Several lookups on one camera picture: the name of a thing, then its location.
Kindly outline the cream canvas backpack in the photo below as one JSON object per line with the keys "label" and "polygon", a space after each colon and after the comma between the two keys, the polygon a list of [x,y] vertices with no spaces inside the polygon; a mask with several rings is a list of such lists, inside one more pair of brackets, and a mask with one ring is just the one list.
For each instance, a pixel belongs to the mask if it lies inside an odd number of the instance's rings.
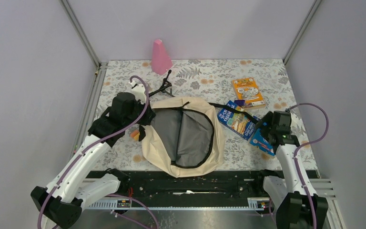
{"label": "cream canvas backpack", "polygon": [[150,125],[139,126],[142,155],[167,174],[203,176],[224,162],[225,134],[217,118],[221,109],[258,120],[235,104],[209,103],[197,97],[173,97],[152,105],[156,113]]}

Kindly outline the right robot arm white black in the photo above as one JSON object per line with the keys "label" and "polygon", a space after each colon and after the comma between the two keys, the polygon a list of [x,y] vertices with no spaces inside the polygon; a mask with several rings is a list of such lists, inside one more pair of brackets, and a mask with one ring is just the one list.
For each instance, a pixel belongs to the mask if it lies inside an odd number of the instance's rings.
{"label": "right robot arm white black", "polygon": [[321,229],[328,203],[320,197],[303,167],[298,151],[298,137],[291,130],[289,112],[268,112],[256,129],[273,148],[284,177],[265,176],[254,184],[256,194],[269,195],[275,207],[275,223],[279,229]]}

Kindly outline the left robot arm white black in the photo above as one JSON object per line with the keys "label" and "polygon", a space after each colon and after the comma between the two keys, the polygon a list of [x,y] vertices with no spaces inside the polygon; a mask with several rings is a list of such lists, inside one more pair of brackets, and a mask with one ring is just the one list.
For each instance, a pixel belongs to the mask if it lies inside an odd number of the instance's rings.
{"label": "left robot arm white black", "polygon": [[92,123],[64,169],[45,187],[36,186],[32,190],[30,196],[39,211],[37,227],[42,228],[42,218],[47,217],[55,223],[55,228],[68,229],[87,207],[101,198],[113,193],[125,195],[129,184],[116,175],[106,174],[84,187],[81,184],[127,129],[135,124],[148,124],[152,117],[147,91],[118,93],[111,106]]}

